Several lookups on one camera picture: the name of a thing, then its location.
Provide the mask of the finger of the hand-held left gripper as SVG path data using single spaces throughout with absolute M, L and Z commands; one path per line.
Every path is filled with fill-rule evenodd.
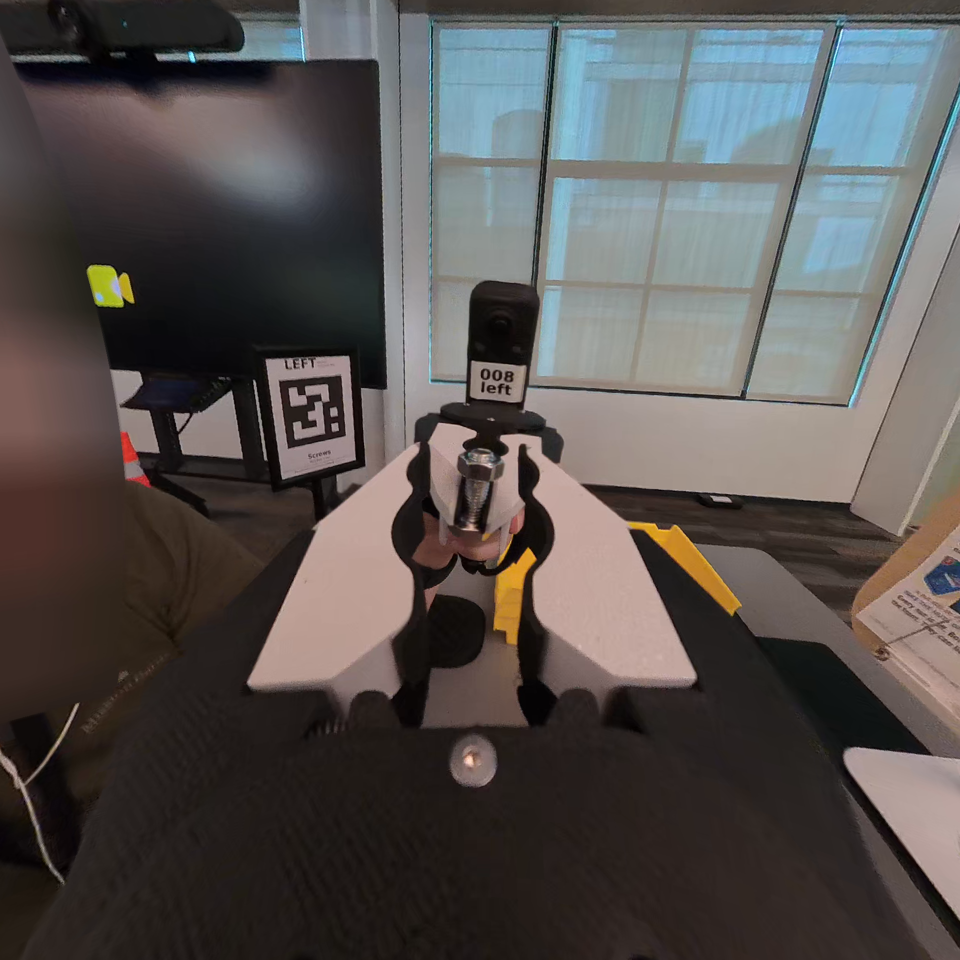
M 439 423 L 428 439 L 430 497 L 438 512 L 438 540 L 446 545 L 457 520 L 463 475 L 459 469 L 464 443 L 470 430 L 461 425 Z
M 522 446 L 509 446 L 502 475 L 493 481 L 486 504 L 485 570 L 495 570 L 514 539 L 523 537 L 525 505 L 521 494 Z

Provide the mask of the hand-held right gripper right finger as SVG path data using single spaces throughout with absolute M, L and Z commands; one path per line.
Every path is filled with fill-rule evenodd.
M 581 690 L 601 714 L 626 690 L 693 690 L 698 677 L 627 524 L 532 444 L 518 453 L 526 573 L 517 700 L 532 726 Z

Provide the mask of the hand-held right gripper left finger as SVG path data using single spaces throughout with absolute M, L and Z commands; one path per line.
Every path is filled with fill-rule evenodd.
M 430 454 L 410 446 L 318 522 L 247 686 L 319 691 L 338 714 L 384 694 L 405 727 L 426 713 L 431 674 L 425 539 Z

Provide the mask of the steel hex bolt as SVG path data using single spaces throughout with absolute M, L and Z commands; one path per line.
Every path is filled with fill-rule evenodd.
M 459 490 L 454 510 L 453 529 L 461 535 L 483 534 L 496 483 L 466 481 L 459 474 Z

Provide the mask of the yellow plastic bin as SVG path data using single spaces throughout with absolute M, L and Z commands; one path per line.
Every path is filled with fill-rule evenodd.
M 646 534 L 660 546 L 727 614 L 732 616 L 739 611 L 741 603 L 737 596 L 679 526 L 662 528 L 654 523 L 632 521 L 628 527 Z M 495 578 L 492 629 L 502 634 L 510 645 L 518 643 L 523 587 L 535 560 L 533 551 L 526 549 Z

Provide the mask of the person's left hand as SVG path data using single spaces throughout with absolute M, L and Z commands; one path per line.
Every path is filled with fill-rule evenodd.
M 423 538 L 416 547 L 413 560 L 431 577 L 443 581 L 456 565 L 455 557 L 461 546 L 459 539 L 450 531 L 443 533 L 440 519 L 429 512 L 422 514 Z

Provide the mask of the framed marker sign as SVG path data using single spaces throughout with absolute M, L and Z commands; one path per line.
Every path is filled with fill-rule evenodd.
M 337 478 L 367 464 L 358 351 L 255 345 L 251 354 L 270 486 L 307 489 L 319 522 L 340 502 Z

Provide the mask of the black monitor stand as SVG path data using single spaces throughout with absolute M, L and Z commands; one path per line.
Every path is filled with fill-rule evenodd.
M 238 463 L 217 462 L 212 472 L 191 468 L 204 461 L 200 455 L 186 455 L 182 433 L 199 414 L 224 398 L 231 398 L 241 458 Z M 140 386 L 120 403 L 126 411 L 147 413 L 158 450 L 142 468 L 149 485 L 175 498 L 207 518 L 207 502 L 178 484 L 181 476 L 265 484 L 269 468 L 261 434 L 257 391 L 248 377 L 198 376 L 196 374 L 144 371 Z

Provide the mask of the large grid window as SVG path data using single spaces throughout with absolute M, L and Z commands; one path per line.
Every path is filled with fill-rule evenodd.
M 429 26 L 433 382 L 529 282 L 536 386 L 849 406 L 958 121 L 958 24 Z

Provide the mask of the instruction sheet on stand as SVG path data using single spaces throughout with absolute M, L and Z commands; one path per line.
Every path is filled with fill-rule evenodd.
M 850 609 L 850 627 L 857 641 L 876 659 L 884 661 L 889 655 L 881 652 L 882 641 L 862 623 L 859 614 L 882 594 L 913 573 L 925 562 L 934 549 L 953 534 L 959 525 L 959 490 L 930 511 L 926 520 L 894 551 L 894 554 L 874 572 L 855 595 Z

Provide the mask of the black monitor screen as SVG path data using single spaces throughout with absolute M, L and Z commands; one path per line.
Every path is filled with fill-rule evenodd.
M 256 347 L 354 350 L 387 386 L 374 60 L 19 62 L 109 366 L 253 373 Z

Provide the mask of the clear acrylic sheet holder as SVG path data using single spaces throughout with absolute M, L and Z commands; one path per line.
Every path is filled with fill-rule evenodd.
M 959 733 L 959 686 L 913 654 L 906 658 L 880 648 L 873 653 L 883 668 L 915 696 L 931 714 Z

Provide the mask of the black video bar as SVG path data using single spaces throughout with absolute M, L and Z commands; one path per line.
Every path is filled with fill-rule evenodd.
M 1 3 L 1 35 L 11 55 L 237 53 L 240 21 L 210 1 L 43 1 Z

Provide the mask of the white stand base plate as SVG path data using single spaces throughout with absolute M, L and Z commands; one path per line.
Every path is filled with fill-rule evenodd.
M 850 748 L 846 772 L 954 917 L 959 916 L 959 760 Z

